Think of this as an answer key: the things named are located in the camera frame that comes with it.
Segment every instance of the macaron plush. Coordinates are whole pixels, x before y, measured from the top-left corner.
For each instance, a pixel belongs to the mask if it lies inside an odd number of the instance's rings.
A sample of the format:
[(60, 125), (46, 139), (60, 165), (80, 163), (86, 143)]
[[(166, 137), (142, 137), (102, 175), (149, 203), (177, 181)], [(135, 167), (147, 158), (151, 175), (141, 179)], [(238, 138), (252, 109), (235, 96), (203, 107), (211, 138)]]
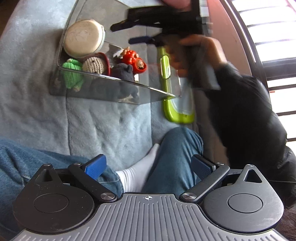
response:
[(93, 19), (75, 22), (65, 34), (64, 50), (72, 58), (83, 58), (97, 53), (105, 40), (105, 28)]

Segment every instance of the leg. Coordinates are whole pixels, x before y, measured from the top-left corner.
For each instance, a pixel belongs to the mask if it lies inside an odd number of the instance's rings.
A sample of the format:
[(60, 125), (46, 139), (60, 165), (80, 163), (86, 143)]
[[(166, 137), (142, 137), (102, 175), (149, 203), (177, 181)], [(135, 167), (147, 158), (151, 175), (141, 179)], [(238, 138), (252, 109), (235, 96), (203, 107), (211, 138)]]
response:
[(175, 194), (181, 193), (200, 181), (191, 170), (191, 157), (202, 155), (202, 139), (194, 131), (177, 127), (170, 130), (160, 145), (156, 160), (143, 193)]
[[(12, 213), (12, 204), (25, 184), (44, 163), (54, 168), (67, 168), (75, 162), (85, 163), (88, 159), (77, 156), (65, 156), (58, 153), (39, 151), (0, 139), (0, 234), (10, 240), (20, 230)], [(118, 175), (107, 168), (98, 179), (102, 185), (114, 191), (123, 192)]]

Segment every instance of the person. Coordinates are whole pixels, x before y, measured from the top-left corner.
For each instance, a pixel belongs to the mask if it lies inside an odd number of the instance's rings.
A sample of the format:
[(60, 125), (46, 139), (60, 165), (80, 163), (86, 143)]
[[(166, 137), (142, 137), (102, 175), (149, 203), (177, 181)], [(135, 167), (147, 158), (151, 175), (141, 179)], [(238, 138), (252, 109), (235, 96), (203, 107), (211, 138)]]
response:
[[(287, 147), (287, 133), (272, 111), (267, 90), (251, 76), (243, 76), (227, 62), (219, 41), (191, 35), (180, 41), (186, 46), (206, 43), (206, 58), (215, 70), (219, 91), (206, 91), (209, 116), (232, 168), (254, 164), (282, 199), (285, 213), (278, 230), (295, 240), (296, 157)], [(174, 52), (167, 48), (171, 65), (181, 77), (187, 75)], [(170, 130), (161, 145), (154, 145), (147, 156), (132, 167), (113, 171), (109, 167), (98, 182), (120, 196), (123, 192), (167, 193), (177, 197), (200, 181), (191, 170), (194, 154), (203, 154), (203, 142), (194, 131), (177, 127)], [(55, 168), (85, 163), (87, 158), (35, 150), (0, 140), (0, 234), (11, 239), (20, 230), (12, 213), (12, 203), (25, 184), (44, 163)]]

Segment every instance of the black sleeve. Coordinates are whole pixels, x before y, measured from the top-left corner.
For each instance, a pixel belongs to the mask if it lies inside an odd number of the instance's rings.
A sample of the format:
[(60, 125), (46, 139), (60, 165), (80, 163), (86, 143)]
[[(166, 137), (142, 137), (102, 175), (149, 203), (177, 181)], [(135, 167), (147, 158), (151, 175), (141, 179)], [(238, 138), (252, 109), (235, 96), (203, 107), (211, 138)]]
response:
[[(272, 111), (263, 84), (241, 76), (231, 64), (216, 71), (220, 91), (206, 92), (209, 116), (232, 168), (254, 164), (273, 181), (296, 182), (296, 158), (286, 147), (287, 133)], [(294, 183), (270, 182), (286, 206), (296, 200)]]

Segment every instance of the black clamp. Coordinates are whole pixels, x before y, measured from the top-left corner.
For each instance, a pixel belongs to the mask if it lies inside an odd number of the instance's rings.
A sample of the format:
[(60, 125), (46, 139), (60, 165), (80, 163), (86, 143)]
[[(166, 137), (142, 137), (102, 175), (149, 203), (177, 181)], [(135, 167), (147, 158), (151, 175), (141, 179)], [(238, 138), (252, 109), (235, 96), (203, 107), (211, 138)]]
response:
[(110, 27), (112, 32), (131, 28), (136, 25), (161, 28), (160, 34), (142, 36), (129, 40), (130, 44), (146, 43), (156, 47), (168, 45), (174, 50), (182, 66), (188, 68), (188, 80), (192, 87), (202, 90), (220, 90), (214, 70), (205, 57), (206, 48), (200, 46), (182, 46), (181, 38), (190, 34), (208, 35), (208, 17), (200, 16), (199, 1), (191, 1), (190, 11), (180, 11), (170, 6), (149, 6), (130, 8), (125, 20)]
[(254, 165), (230, 169), (194, 155), (191, 166), (201, 181), (182, 193), (179, 200), (200, 204), (218, 226), (238, 233), (256, 233), (275, 227), (281, 219), (284, 205)]
[(19, 225), (33, 232), (51, 234), (86, 222), (101, 203), (118, 199), (95, 180), (105, 167), (106, 157), (102, 154), (67, 169), (42, 165), (14, 202), (13, 214)]

